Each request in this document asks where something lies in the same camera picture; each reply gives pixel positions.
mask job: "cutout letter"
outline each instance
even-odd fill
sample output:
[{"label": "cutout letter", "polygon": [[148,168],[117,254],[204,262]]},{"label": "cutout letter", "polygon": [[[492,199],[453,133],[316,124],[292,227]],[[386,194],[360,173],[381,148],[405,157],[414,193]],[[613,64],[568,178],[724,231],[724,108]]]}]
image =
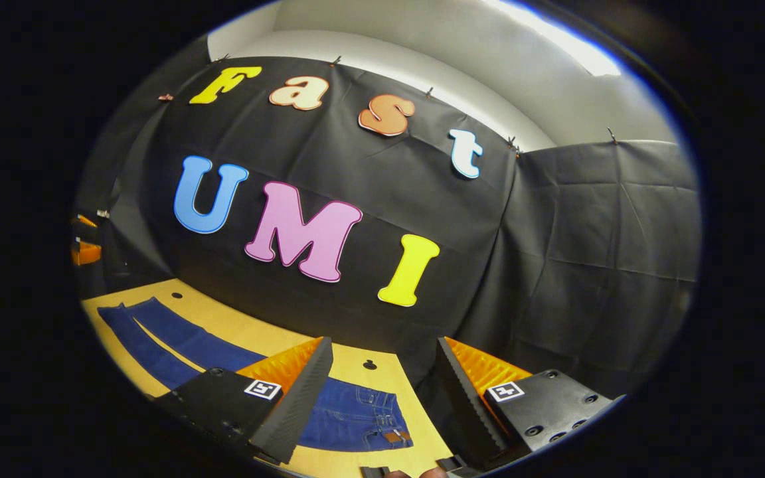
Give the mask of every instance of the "cutout letter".
[{"label": "cutout letter", "polygon": [[329,83],[316,76],[295,76],[285,81],[285,86],[270,94],[274,105],[294,105],[295,109],[307,112],[323,105],[321,97],[327,93]]},{"label": "cutout letter", "polygon": [[438,246],[426,237],[406,234],[400,239],[403,256],[400,264],[386,287],[380,289],[377,297],[383,302],[403,307],[412,307],[418,300],[415,288],[427,268],[427,263],[438,255]]},{"label": "cutout letter", "polygon": [[203,93],[197,94],[197,96],[191,98],[189,103],[194,104],[207,104],[218,99],[218,93],[228,93],[232,88],[236,87],[245,77],[253,78],[262,72],[261,66],[240,66],[237,68],[226,68],[220,73],[220,76],[212,82],[212,84],[203,90]]},{"label": "cutout letter", "polygon": [[415,114],[415,104],[394,94],[381,94],[368,104],[369,110],[359,113],[359,126],[384,134],[397,136],[406,131],[406,117]]},{"label": "cutout letter", "polygon": [[309,223],[303,223],[300,193],[292,185],[271,181],[264,185],[268,202],[256,237],[244,251],[255,260],[270,262],[276,257],[271,248],[274,236],[279,242],[282,265],[290,266],[311,246],[309,257],[300,262],[300,272],[324,282],[338,282],[338,260],[350,228],[362,220],[356,206],[334,200],[324,206]]},{"label": "cutout letter", "polygon": [[477,137],[474,133],[461,129],[450,130],[450,136],[453,137],[453,151],[450,154],[453,167],[466,178],[474,179],[480,176],[479,167],[471,164],[472,153],[483,155],[483,146],[477,144]]},{"label": "cutout letter", "polygon": [[189,155],[182,163],[182,167],[185,171],[182,172],[182,179],[179,179],[176,199],[173,201],[176,219],[182,226],[200,234],[217,232],[226,223],[228,209],[232,204],[238,183],[245,181],[249,173],[243,167],[234,164],[221,166],[218,174],[222,179],[212,212],[200,214],[194,208],[194,199],[197,198],[197,190],[200,188],[203,175],[212,169],[212,161],[198,155]]}]

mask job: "letter u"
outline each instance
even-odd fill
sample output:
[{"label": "letter u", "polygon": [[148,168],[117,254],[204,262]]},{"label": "letter u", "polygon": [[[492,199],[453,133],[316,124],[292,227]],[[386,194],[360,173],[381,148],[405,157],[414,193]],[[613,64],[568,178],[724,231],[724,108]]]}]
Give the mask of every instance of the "letter u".
[{"label": "letter u", "polygon": [[197,198],[197,190],[200,188],[203,175],[212,169],[212,161],[198,155],[189,155],[182,163],[182,168],[182,179],[179,179],[176,199],[173,201],[176,219],[182,226],[200,234],[217,232],[226,224],[234,192],[238,184],[246,180],[249,172],[234,164],[221,166],[218,169],[221,177],[220,187],[214,199],[212,211],[208,214],[200,214],[194,207],[194,200]]}]

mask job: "denim pants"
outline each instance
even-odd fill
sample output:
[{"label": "denim pants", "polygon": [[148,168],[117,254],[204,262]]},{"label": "denim pants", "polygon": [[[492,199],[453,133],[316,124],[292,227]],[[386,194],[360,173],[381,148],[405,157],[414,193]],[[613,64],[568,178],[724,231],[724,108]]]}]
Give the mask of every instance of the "denim pants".
[{"label": "denim pants", "polygon": [[[199,372],[149,338],[137,323],[205,369],[240,370],[265,358],[189,323],[155,297],[131,307],[122,303],[100,307],[98,312],[137,363],[170,390]],[[328,378],[297,444],[331,451],[379,451],[412,447],[407,436],[396,394]]]}]

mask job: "wooden table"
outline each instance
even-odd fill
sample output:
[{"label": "wooden table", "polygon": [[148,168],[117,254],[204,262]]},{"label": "wooden table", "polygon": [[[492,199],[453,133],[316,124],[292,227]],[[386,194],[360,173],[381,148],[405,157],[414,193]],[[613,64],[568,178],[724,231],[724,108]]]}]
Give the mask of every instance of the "wooden table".
[{"label": "wooden table", "polygon": [[[175,299],[172,293],[181,293],[182,297]],[[97,307],[117,306],[120,303],[130,306],[150,297],[155,297],[180,317],[203,327],[215,336],[267,357],[312,339],[312,337],[281,329],[236,311],[205,296],[179,279],[170,279],[83,301],[82,305],[110,356],[143,393],[152,396],[161,396],[170,390],[149,375],[128,354],[97,312]],[[148,331],[147,334],[184,363],[203,372],[200,366],[179,356]],[[376,370],[368,370],[362,366],[368,359],[376,364]],[[409,385],[406,373],[395,354],[367,351],[333,343],[332,367],[329,375],[331,378],[351,384],[397,394],[400,411],[412,436],[413,447],[347,453],[298,445],[294,450],[291,463],[283,463],[282,468],[304,475],[361,478],[360,466],[388,466],[392,471],[401,469],[417,478],[422,472],[434,468],[435,460],[452,456],[453,453],[450,453],[450,449],[438,435],[418,401],[415,391]]]}]

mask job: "letter m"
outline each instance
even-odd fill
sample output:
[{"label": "letter m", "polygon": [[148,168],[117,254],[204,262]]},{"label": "letter m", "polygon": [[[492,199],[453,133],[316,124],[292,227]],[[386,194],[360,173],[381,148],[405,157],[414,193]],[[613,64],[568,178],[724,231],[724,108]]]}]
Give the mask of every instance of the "letter m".
[{"label": "letter m", "polygon": [[334,200],[321,209],[309,223],[303,223],[300,193],[292,185],[276,181],[264,185],[268,200],[256,237],[244,251],[255,260],[270,262],[276,257],[271,245],[279,242],[282,265],[290,266],[306,248],[309,257],[300,262],[300,272],[324,282],[338,282],[338,260],[350,228],[362,220],[356,206]]}]

